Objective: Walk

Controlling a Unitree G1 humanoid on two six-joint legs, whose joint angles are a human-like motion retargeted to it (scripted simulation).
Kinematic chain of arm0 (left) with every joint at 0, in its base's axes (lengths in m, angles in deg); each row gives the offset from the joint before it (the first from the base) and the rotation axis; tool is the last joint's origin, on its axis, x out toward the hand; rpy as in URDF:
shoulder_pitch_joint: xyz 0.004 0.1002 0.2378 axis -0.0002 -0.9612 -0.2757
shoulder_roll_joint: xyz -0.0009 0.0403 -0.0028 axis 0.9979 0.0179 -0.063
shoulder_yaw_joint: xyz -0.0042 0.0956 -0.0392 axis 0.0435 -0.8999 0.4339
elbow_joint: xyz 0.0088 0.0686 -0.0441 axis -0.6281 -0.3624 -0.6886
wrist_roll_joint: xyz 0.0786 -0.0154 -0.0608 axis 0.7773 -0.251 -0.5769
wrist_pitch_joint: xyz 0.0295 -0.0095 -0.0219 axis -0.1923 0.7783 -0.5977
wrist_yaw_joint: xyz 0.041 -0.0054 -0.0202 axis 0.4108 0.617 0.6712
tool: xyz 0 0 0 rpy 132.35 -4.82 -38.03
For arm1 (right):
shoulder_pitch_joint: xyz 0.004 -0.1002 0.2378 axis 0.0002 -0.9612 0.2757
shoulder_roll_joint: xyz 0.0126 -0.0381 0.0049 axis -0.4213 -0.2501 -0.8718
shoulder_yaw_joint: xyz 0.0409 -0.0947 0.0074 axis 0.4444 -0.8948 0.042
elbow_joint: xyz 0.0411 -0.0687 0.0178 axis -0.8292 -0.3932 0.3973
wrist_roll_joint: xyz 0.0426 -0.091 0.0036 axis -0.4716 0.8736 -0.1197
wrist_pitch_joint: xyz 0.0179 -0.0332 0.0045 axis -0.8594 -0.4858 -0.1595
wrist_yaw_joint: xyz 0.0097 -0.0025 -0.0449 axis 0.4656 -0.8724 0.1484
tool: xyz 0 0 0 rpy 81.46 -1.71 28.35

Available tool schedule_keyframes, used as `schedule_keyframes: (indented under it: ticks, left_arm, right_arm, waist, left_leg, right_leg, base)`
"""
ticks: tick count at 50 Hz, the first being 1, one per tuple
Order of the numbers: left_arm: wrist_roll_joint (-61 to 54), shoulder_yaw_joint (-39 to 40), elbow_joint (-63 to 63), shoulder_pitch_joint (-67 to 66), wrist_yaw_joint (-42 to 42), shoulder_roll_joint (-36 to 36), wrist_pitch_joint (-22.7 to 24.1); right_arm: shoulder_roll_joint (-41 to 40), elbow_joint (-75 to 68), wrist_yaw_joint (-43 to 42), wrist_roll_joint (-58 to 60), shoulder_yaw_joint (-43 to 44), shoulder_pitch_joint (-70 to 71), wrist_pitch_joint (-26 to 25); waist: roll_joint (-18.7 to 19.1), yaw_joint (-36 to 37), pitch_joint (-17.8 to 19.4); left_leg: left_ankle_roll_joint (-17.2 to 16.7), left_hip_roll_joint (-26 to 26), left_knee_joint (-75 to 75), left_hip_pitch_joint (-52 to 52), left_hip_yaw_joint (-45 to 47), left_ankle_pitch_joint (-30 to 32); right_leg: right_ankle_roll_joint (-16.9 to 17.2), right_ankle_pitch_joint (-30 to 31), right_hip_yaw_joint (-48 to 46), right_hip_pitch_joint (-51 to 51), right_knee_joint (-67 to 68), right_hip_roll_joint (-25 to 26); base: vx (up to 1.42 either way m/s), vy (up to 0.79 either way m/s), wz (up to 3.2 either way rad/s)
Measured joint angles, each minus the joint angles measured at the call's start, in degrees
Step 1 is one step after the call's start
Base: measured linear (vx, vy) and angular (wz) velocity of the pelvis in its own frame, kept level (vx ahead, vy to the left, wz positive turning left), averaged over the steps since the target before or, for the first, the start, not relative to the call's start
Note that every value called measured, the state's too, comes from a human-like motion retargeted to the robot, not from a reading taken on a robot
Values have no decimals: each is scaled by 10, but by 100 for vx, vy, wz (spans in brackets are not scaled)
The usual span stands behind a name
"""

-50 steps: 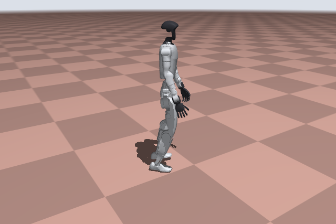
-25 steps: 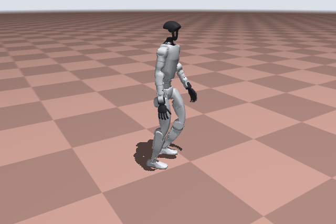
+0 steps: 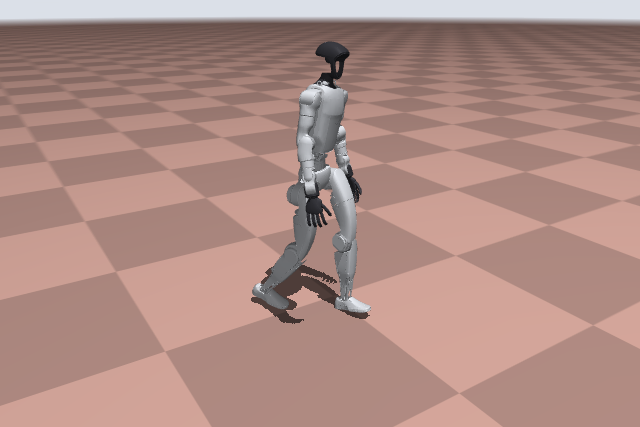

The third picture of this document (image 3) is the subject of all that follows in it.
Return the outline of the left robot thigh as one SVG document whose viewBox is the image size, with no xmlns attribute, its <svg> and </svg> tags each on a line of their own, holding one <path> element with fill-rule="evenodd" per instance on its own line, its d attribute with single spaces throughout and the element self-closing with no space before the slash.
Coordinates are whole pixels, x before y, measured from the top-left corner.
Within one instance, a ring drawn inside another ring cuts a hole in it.
<svg viewBox="0 0 640 427">
<path fill-rule="evenodd" d="M 353 193 L 342 169 L 331 168 L 328 184 L 323 188 L 331 190 L 330 202 L 340 231 L 332 238 L 333 246 L 340 252 L 351 249 L 356 237 L 357 217 Z M 350 199 L 350 200 L 349 200 Z M 334 206 L 333 206 L 334 205 Z"/>
</svg>

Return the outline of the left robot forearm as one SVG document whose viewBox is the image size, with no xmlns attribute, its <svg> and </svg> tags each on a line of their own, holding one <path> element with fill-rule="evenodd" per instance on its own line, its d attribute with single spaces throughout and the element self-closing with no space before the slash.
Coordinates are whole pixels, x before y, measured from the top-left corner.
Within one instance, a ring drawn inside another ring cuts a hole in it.
<svg viewBox="0 0 640 427">
<path fill-rule="evenodd" d="M 347 155 L 346 135 L 344 138 L 336 141 L 333 149 L 335 151 L 336 163 L 339 169 L 342 169 L 345 175 L 347 175 L 348 174 L 347 166 L 350 165 L 350 159 L 349 159 L 349 156 Z"/>
</svg>

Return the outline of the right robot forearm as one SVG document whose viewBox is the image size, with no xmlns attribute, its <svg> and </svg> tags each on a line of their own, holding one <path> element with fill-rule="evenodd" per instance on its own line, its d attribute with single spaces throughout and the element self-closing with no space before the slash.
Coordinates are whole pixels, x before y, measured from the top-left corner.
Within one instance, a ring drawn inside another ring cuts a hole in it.
<svg viewBox="0 0 640 427">
<path fill-rule="evenodd" d="M 316 194 L 315 182 L 316 173 L 314 172 L 315 156 L 312 154 L 313 142 L 309 137 L 302 137 L 298 143 L 298 162 L 300 162 L 302 180 L 304 182 L 305 192 L 307 195 Z M 302 169 L 303 168 L 303 169 Z"/>
</svg>

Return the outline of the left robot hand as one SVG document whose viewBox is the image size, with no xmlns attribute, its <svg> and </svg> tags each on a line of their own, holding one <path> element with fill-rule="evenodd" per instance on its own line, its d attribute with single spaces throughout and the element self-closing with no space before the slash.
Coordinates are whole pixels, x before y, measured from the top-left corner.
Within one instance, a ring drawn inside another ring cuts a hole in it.
<svg viewBox="0 0 640 427">
<path fill-rule="evenodd" d="M 346 177 L 347 177 L 347 180 L 348 180 L 348 182 L 350 184 L 350 187 L 351 187 L 351 190 L 352 190 L 352 193 L 353 193 L 354 202 L 357 203 L 359 201 L 359 194 L 360 195 L 362 194 L 362 190 L 361 190 L 360 185 L 356 182 L 356 179 L 352 177 L 353 171 L 352 171 L 351 165 L 347 166 L 347 170 L 348 170 L 348 174 L 346 175 Z M 359 193 L 358 193 L 357 188 L 359 190 Z M 356 201 L 355 201 L 355 199 L 356 199 Z"/>
</svg>

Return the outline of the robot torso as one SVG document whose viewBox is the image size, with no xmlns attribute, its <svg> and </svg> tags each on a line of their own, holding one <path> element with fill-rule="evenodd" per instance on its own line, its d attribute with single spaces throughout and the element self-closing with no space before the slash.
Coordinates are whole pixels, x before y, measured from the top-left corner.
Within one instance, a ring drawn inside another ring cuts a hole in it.
<svg viewBox="0 0 640 427">
<path fill-rule="evenodd" d="M 318 85 L 319 82 L 321 83 L 320 85 Z M 336 85 L 336 81 L 335 84 L 333 82 L 336 89 L 325 86 L 329 84 L 327 81 L 318 81 L 317 84 L 311 84 L 306 89 L 318 89 L 322 91 L 321 104 L 316 110 L 314 125 L 309 132 L 309 135 L 315 140 L 315 148 L 312 150 L 312 154 L 315 156 L 314 172 L 317 176 L 316 183 L 318 184 L 319 191 L 329 182 L 331 169 L 328 164 L 325 164 L 325 158 L 328 155 L 325 153 L 331 152 L 335 146 L 344 112 L 345 97 L 343 89 Z M 302 179 L 302 174 L 303 172 L 300 167 L 298 182 Z"/>
</svg>

